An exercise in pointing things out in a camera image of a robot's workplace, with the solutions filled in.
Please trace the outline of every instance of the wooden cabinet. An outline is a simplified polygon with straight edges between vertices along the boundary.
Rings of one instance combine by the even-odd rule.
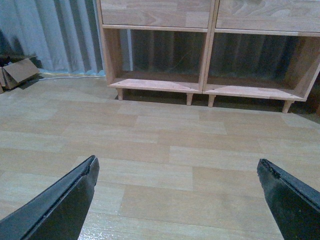
[[[320,71],[319,0],[97,0],[107,84],[123,89],[284,100],[286,113],[294,101],[306,101]],[[120,29],[199,32],[203,35],[196,75],[124,71]],[[298,44],[281,81],[211,76],[215,34],[297,36]]]
[[[216,28],[320,32],[319,0],[220,0]]]

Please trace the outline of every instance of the curtain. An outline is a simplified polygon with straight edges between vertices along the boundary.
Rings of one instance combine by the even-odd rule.
[[[0,0],[0,54],[47,71],[103,70],[95,0]]]
[[[135,71],[199,74],[204,33],[133,30]],[[216,33],[209,75],[281,79],[298,38]]]

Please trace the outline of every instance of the black object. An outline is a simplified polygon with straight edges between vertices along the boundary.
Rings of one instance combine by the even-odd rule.
[[[8,65],[10,63],[10,57],[0,57],[0,67],[4,67],[5,65]]]
[[[1,240],[77,240],[99,173],[93,155],[0,221]]]
[[[266,159],[257,172],[284,239],[320,240],[320,192]]]

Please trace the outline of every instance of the wooden floor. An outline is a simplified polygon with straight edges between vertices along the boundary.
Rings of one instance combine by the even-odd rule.
[[[80,240],[281,240],[260,158],[320,190],[320,124],[304,115],[116,97],[103,77],[0,95],[0,218],[90,155]]]

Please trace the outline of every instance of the cardboard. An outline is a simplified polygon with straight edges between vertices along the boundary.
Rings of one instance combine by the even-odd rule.
[[[93,155],[0,221],[1,240],[77,240],[95,192]]]
[[[266,159],[257,172],[283,238],[320,240],[320,192]]]
[[[29,58],[25,58],[0,67],[0,84],[6,89],[13,89],[37,73],[39,73],[38,68]]]

